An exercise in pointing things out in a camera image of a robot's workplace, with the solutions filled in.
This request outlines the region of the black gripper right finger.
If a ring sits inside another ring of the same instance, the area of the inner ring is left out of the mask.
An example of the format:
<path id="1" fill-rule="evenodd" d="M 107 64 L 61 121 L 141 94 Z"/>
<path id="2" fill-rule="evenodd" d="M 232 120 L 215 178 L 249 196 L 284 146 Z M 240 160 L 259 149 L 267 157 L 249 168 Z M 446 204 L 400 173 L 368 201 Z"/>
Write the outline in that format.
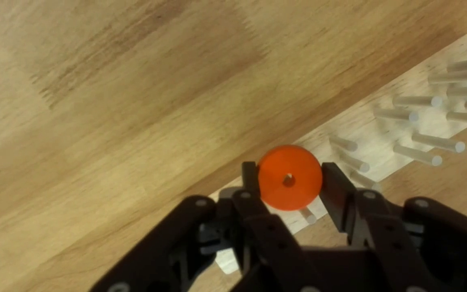
<path id="1" fill-rule="evenodd" d="M 335 227 L 348 227 L 353 217 L 355 185 L 345 176 L 335 162 L 324 162 L 321 201 Z"/>

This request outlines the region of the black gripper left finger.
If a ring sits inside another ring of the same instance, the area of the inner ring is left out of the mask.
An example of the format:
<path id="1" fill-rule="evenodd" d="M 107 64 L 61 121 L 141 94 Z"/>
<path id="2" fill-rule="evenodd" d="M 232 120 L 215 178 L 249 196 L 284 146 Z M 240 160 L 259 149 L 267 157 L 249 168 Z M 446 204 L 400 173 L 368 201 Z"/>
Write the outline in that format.
<path id="1" fill-rule="evenodd" d="M 245 189 L 254 196 L 259 194 L 258 165 L 253 160 L 241 163 L 241 181 Z"/>

